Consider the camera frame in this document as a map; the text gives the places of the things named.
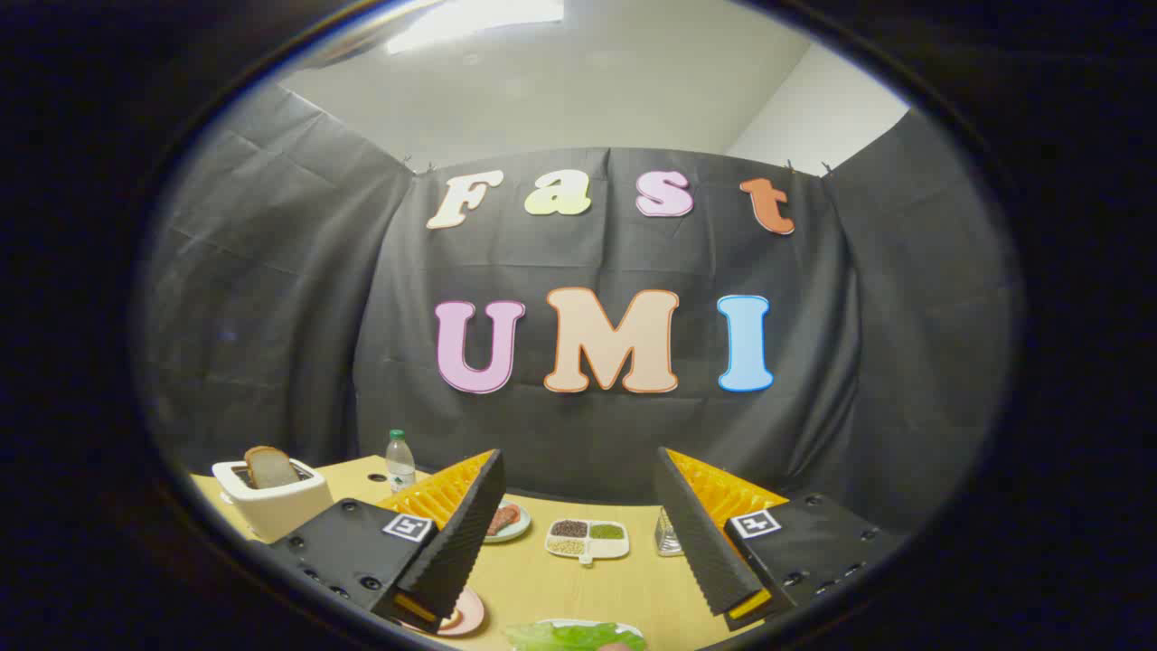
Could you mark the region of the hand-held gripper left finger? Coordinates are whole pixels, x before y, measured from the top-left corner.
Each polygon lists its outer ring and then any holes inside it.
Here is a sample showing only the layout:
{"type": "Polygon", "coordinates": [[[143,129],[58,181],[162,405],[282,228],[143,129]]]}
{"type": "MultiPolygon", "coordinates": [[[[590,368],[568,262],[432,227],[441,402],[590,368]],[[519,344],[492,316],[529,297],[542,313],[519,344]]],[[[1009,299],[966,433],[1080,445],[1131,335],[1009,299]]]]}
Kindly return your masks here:
{"type": "Polygon", "coordinates": [[[486,450],[379,503],[336,500],[268,545],[268,558],[337,599],[437,632],[450,617],[507,490],[486,450]]]}

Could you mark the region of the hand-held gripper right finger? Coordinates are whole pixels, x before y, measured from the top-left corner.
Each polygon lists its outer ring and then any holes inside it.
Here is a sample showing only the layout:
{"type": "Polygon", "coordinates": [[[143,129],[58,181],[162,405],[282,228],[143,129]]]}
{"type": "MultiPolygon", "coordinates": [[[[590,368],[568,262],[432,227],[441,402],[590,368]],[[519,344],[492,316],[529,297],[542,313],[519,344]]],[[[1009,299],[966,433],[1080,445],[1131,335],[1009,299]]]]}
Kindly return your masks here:
{"type": "Polygon", "coordinates": [[[658,447],[653,479],[708,609],[730,630],[850,589],[907,540],[821,491],[786,498],[670,447],[658,447]]]}

